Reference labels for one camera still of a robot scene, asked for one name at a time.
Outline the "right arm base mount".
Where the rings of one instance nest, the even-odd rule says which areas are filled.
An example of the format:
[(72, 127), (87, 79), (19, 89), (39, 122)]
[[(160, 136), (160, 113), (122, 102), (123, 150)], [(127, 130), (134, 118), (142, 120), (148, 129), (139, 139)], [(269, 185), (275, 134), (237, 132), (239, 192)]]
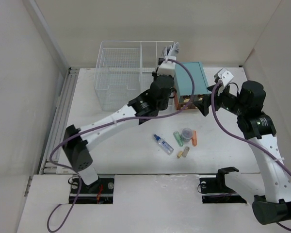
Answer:
[(200, 175), (197, 190), (202, 195), (203, 204), (247, 204), (245, 199), (226, 187), (223, 179), (215, 174)]

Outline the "clear blue spray bottle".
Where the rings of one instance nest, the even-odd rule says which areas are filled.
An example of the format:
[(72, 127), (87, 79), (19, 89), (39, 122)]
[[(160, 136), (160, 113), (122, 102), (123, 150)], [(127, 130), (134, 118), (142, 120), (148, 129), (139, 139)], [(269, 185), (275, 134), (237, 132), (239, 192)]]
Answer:
[(160, 136), (153, 134), (153, 137), (157, 144), (165, 151), (168, 155), (171, 155), (174, 152), (174, 149)]

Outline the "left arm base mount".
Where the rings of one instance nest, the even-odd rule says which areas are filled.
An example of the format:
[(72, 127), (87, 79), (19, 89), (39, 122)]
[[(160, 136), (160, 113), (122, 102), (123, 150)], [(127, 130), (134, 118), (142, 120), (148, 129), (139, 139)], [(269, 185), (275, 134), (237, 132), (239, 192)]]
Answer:
[[(112, 175), (102, 175), (98, 184), (88, 186), (81, 183), (81, 190), (76, 204), (113, 204), (114, 179)], [(68, 179), (70, 185), (69, 204), (72, 204), (78, 191), (79, 179), (73, 176)]]

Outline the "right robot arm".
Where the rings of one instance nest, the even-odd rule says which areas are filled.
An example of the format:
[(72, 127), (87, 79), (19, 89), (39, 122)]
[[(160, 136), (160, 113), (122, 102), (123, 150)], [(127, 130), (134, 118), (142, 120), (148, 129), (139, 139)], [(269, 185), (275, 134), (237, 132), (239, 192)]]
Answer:
[[(217, 81), (209, 86), (209, 94), (194, 102), (202, 115), (212, 112), (218, 126), (229, 136), (247, 143), (258, 164), (264, 191), (245, 180), (235, 167), (217, 171), (215, 178), (201, 179), (202, 194), (221, 193), (227, 196), (233, 192), (240, 195), (251, 206), (257, 221), (262, 225), (291, 220), (291, 172), (285, 167), (280, 155), (276, 129), (272, 119), (263, 112), (266, 92), (262, 84), (245, 81), (238, 94), (229, 91), (229, 85)], [(226, 130), (216, 115), (225, 109), (237, 116), (237, 125), (243, 137)]]

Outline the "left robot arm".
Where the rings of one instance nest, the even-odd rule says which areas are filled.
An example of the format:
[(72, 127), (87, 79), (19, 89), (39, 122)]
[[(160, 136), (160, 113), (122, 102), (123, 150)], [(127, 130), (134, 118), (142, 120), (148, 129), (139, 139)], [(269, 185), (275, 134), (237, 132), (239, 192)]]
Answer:
[(166, 110), (170, 95), (173, 92), (174, 78), (170, 75), (159, 75), (150, 88), (130, 100), (115, 113), (87, 126), (66, 128), (64, 139), (76, 136), (65, 143), (62, 148), (73, 170), (82, 179), (82, 187), (87, 192), (95, 192), (99, 186), (99, 176), (95, 171), (90, 155), (98, 144), (113, 135), (156, 117), (159, 111)]

